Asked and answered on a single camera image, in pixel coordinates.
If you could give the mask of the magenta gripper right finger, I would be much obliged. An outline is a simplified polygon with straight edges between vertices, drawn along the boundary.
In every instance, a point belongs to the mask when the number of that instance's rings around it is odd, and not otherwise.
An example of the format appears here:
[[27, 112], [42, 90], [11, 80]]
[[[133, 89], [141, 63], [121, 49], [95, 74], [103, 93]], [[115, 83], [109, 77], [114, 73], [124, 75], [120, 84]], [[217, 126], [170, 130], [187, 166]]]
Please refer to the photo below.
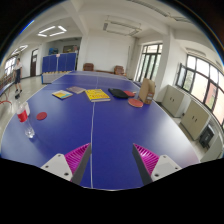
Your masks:
[[144, 185], [181, 170], [169, 156], [159, 156], [140, 145], [133, 144], [132, 153]]

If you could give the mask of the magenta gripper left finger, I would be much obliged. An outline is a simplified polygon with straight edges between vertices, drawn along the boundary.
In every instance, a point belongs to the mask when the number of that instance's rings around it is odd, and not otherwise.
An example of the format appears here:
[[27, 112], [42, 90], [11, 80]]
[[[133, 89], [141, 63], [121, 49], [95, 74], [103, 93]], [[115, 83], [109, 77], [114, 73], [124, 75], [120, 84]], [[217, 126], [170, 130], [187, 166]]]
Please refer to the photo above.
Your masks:
[[56, 154], [42, 166], [42, 169], [79, 185], [90, 155], [91, 144], [87, 143], [67, 154]]

